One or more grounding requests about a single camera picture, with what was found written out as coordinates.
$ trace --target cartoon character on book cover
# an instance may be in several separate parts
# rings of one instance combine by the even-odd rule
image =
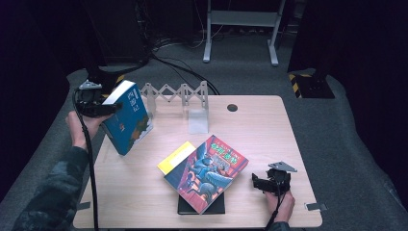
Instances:
[[[211,136],[180,163],[167,180],[199,212],[231,184],[247,163],[244,156]]]

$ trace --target hand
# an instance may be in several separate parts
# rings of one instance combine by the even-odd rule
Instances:
[[[110,116],[112,115],[105,115],[101,117],[82,116],[85,125],[88,127],[89,137],[91,140],[95,137],[99,125]],[[69,112],[68,116],[65,118],[65,122],[69,126],[72,146],[78,146],[87,150],[87,141],[85,139],[85,134],[82,131],[81,121],[79,120],[77,114],[74,111]]]
[[[269,212],[272,214],[276,210],[276,205],[278,204],[278,197],[272,194],[271,192],[265,192],[265,196],[267,197]],[[278,221],[288,222],[292,216],[293,206],[294,197],[291,191],[287,191],[285,194],[285,198],[283,199],[282,204],[278,209],[278,214],[274,222]]]

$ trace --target blue book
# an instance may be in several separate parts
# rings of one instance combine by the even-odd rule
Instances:
[[[120,109],[102,127],[120,155],[126,155],[153,128],[136,83],[123,80],[103,102],[118,104]]]

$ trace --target illustrated book cover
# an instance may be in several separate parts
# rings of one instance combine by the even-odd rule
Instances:
[[[247,164],[241,153],[212,135],[166,174],[165,179],[202,215]]]
[[[138,85],[123,80],[102,104],[119,104],[120,109],[101,125],[117,153],[126,155],[153,128]]]

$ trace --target table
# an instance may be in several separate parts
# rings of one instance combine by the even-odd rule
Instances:
[[[269,163],[283,161],[292,173],[296,199],[291,227],[317,227],[319,211],[304,203],[316,202],[282,99],[271,95],[209,95],[209,134],[188,133],[181,99],[170,103],[158,97],[153,130],[120,156],[105,138],[95,162],[101,228],[263,228],[269,220],[265,196],[254,189],[251,173],[267,178]],[[190,108],[200,108],[199,100]],[[235,104],[238,110],[229,112]],[[157,164],[185,141],[198,146],[216,135],[248,158],[249,164],[225,192],[224,215],[178,215],[177,192]],[[82,203],[92,202],[88,183]],[[77,212],[74,226],[92,228],[92,206]]]
[[[280,0],[279,10],[276,13],[263,12],[233,12],[214,11],[211,8],[211,0],[207,0],[207,41],[204,49],[204,63],[210,62],[212,35],[211,25],[242,25],[242,26],[263,26],[273,27],[272,36],[268,39],[268,50],[270,62],[273,66],[278,66],[275,42],[282,18],[282,12],[286,0]]]

